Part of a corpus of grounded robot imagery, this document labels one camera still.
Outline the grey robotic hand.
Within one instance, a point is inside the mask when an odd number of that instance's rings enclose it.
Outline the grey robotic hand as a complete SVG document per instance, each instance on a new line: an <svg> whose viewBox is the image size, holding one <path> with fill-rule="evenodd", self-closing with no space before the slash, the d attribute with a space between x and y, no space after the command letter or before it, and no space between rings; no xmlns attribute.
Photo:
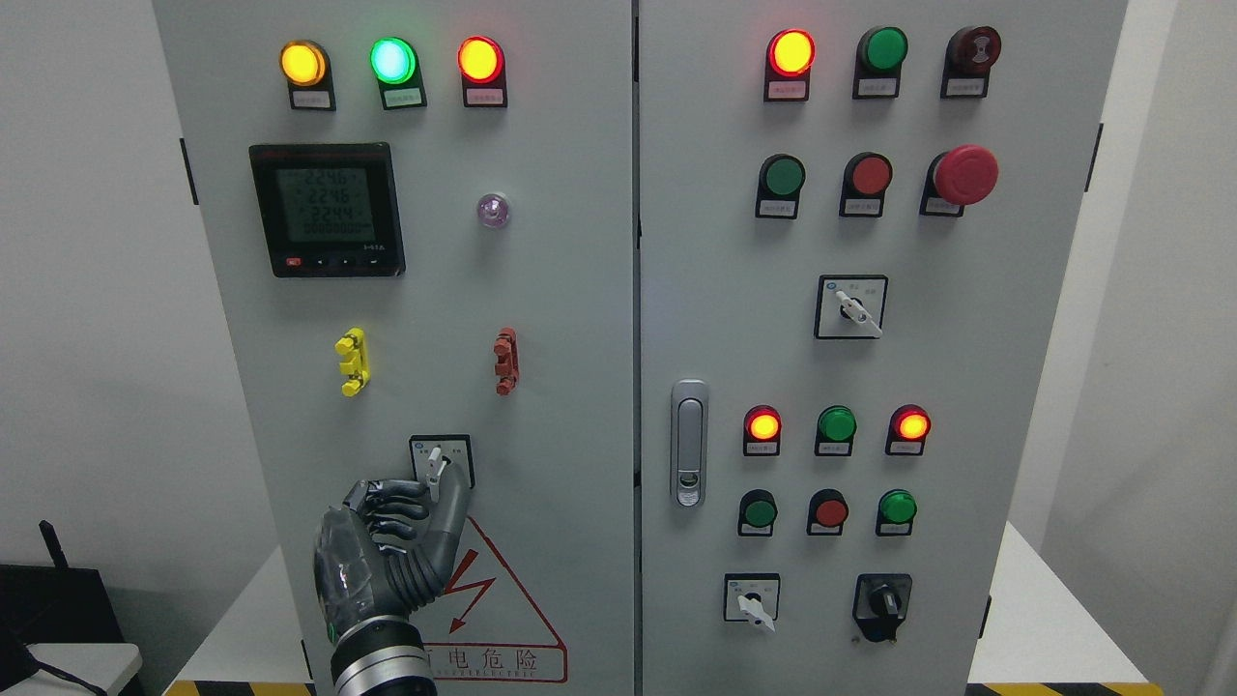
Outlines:
<svg viewBox="0 0 1237 696"><path fill-rule="evenodd" d="M332 644L365 621L401 621L445 591L473 477L442 473L439 497L423 481L362 478L328 507L314 546L314 581Z"/></svg>

